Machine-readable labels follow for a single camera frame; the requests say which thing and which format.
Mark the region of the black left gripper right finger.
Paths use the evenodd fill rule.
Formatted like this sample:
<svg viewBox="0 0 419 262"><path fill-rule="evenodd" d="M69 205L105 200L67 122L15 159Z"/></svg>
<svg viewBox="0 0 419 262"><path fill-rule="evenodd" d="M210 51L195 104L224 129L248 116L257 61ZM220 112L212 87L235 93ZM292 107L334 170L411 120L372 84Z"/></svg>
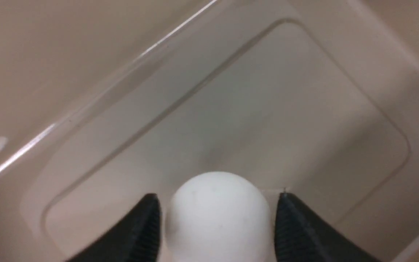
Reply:
<svg viewBox="0 0 419 262"><path fill-rule="evenodd" d="M278 262L378 262L289 192L279 194L274 229Z"/></svg>

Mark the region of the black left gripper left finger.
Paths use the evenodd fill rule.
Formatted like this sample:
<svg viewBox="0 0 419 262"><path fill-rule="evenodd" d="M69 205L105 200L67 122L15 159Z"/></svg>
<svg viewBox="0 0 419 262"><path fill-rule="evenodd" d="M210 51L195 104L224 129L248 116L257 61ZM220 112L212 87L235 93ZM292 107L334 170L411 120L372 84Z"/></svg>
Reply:
<svg viewBox="0 0 419 262"><path fill-rule="evenodd" d="M69 262L156 262L161 247L161 205L145 194L120 221Z"/></svg>

